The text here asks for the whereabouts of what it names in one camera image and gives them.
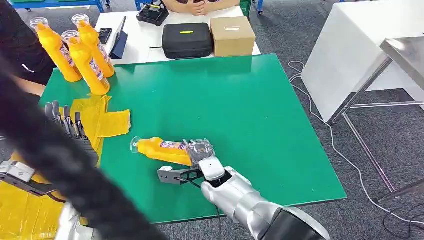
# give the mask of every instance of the green tabletop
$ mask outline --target green tabletop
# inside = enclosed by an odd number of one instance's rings
[[[186,168],[131,153],[133,137],[167,141],[207,138],[224,166],[280,205],[346,197],[276,55],[215,57],[115,66],[108,111],[131,110],[129,134],[105,138],[102,171],[153,223],[214,216],[190,185],[161,183],[162,166]],[[54,71],[40,100],[61,105],[86,98],[84,81]]]

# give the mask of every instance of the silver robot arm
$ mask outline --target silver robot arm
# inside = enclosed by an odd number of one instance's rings
[[[252,183],[216,157],[201,160],[204,197],[235,223],[248,229],[255,240],[330,240],[327,230],[295,207],[284,207],[261,197]]]

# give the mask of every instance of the person's hand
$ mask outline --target person's hand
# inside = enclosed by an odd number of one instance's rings
[[[209,0],[204,0],[202,15],[207,15],[208,13],[213,12],[212,3]]]
[[[193,14],[194,16],[204,15],[203,13],[204,13],[205,2],[200,1],[200,2],[194,3],[193,1],[194,0],[188,0],[188,2],[187,2],[188,12]]]

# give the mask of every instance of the black phone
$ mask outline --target black phone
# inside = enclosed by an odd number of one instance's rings
[[[100,28],[98,32],[98,39],[101,44],[106,44],[111,36],[112,28]]]

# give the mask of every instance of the black shirt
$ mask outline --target black shirt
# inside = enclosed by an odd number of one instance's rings
[[[37,35],[6,0],[0,0],[0,53],[18,77],[47,84],[54,64]]]

